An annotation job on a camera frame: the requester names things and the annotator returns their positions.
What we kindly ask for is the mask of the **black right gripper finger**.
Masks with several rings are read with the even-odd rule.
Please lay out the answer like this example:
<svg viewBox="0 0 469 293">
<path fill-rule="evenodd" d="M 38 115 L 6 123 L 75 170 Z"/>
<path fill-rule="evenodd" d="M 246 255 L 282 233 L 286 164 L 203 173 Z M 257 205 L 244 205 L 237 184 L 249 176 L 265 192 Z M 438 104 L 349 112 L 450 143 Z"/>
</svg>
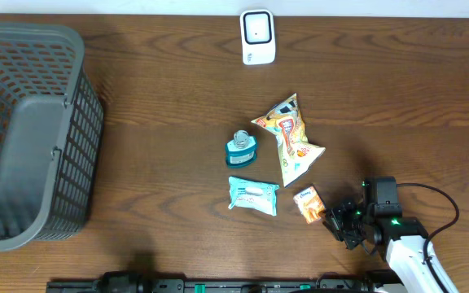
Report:
<svg viewBox="0 0 469 293">
<path fill-rule="evenodd" d="M 329 225 L 328 230 L 332 233 L 335 239 L 339 242 L 343 242 L 347 244 L 348 241 L 351 239 L 351 235 L 348 233 L 348 231 L 340 227 Z"/>
<path fill-rule="evenodd" d="M 344 218 L 344 208 L 337 207 L 327 209 L 325 212 L 325 218 L 323 224 L 327 228 L 342 228 L 343 227 L 343 218 Z"/>
</svg>

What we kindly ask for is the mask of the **orange tissue pack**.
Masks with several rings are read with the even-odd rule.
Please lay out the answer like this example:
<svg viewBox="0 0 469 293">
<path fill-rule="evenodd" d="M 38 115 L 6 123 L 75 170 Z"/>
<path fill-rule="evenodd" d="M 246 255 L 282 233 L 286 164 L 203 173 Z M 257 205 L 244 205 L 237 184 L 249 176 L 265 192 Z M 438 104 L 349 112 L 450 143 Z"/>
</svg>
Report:
<svg viewBox="0 0 469 293">
<path fill-rule="evenodd" d="M 326 206 L 314 186 L 309 186 L 293 196 L 293 200 L 308 224 L 322 219 Z"/>
</svg>

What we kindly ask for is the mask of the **yellow snack bag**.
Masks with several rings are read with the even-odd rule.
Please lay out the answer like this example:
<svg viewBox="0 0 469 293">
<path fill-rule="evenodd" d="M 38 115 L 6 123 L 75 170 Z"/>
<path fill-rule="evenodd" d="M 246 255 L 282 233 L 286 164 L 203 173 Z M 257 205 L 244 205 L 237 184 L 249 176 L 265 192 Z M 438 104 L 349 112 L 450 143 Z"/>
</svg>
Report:
<svg viewBox="0 0 469 293">
<path fill-rule="evenodd" d="M 284 187 L 304 175 L 326 151 L 325 147 L 309 142 L 296 94 L 253 119 L 252 123 L 275 136 Z"/>
</svg>

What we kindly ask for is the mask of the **teal wet wipes pack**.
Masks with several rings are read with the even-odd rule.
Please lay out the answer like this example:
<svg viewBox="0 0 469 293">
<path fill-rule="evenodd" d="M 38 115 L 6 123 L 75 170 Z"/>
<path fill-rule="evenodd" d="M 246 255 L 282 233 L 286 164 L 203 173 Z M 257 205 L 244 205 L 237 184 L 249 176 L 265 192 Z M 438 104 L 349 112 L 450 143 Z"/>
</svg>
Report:
<svg viewBox="0 0 469 293">
<path fill-rule="evenodd" d="M 229 209 L 251 208 L 270 216 L 277 216 L 277 190 L 279 185 L 229 177 Z"/>
</svg>

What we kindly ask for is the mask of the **teal mouthwash bottle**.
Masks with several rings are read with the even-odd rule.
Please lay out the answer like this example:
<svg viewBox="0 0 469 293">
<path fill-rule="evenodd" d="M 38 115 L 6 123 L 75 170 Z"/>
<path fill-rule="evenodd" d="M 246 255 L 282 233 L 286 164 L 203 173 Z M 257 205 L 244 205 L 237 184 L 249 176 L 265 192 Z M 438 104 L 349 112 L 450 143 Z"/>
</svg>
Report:
<svg viewBox="0 0 469 293">
<path fill-rule="evenodd" d="M 251 164 L 256 158 L 258 144 L 254 136 L 245 130 L 238 130 L 226 144 L 226 165 L 229 168 L 242 168 Z"/>
</svg>

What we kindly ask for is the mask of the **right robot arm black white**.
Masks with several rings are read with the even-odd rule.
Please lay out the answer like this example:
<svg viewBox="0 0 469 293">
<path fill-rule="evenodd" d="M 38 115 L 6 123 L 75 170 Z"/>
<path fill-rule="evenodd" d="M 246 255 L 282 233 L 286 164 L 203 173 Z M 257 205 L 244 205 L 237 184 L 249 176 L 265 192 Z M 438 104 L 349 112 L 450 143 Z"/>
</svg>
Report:
<svg viewBox="0 0 469 293">
<path fill-rule="evenodd" d="M 451 222 L 429 233 L 416 217 L 404 217 L 398 198 L 400 187 L 435 191 L 454 208 Z M 440 232 L 457 223 L 460 210 L 453 198 L 422 183 L 398 183 L 394 177 L 371 177 L 362 183 L 362 201 L 344 199 L 324 212 L 323 224 L 335 239 L 353 250 L 370 243 L 368 253 L 379 254 L 408 292 L 456 292 L 432 244 Z"/>
</svg>

